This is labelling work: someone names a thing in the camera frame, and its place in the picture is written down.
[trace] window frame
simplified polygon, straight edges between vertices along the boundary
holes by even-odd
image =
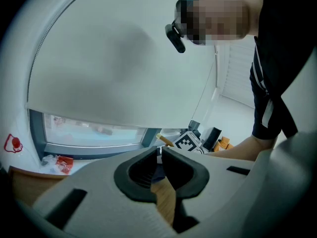
[[[162,141],[157,141],[156,134],[162,128],[147,128],[141,143],[122,146],[67,146],[49,143],[45,136],[44,113],[29,110],[29,123],[33,143],[40,160],[47,155],[59,155],[73,158],[74,160],[93,160],[108,158],[125,152],[139,150],[147,147],[161,147]],[[170,141],[175,141],[180,135],[167,137]]]

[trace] red logo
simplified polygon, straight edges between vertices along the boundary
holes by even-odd
[[[20,142],[20,139],[9,134],[8,138],[5,141],[4,149],[8,153],[18,153],[21,152],[23,145]]]

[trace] plastic wrapper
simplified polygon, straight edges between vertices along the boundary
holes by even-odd
[[[67,175],[73,167],[73,159],[62,156],[48,155],[43,157],[40,172],[53,175]]]

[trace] wooden piece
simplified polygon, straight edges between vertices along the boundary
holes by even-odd
[[[40,174],[12,166],[10,166],[8,174],[11,178],[14,197],[31,207],[40,195],[67,177]]]
[[[173,226],[176,192],[167,178],[153,183],[151,185],[151,192],[157,196],[157,210],[162,217]]]
[[[166,137],[162,136],[162,134],[160,133],[157,134],[157,139],[163,141],[165,143],[165,146],[174,147],[174,144],[171,141],[169,141]]]

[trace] person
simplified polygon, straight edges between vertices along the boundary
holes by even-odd
[[[212,156],[255,161],[274,147],[283,130],[297,133],[281,95],[295,79],[316,45],[314,0],[186,0],[176,21],[194,44],[254,36],[250,70],[255,121],[252,135],[232,149]]]

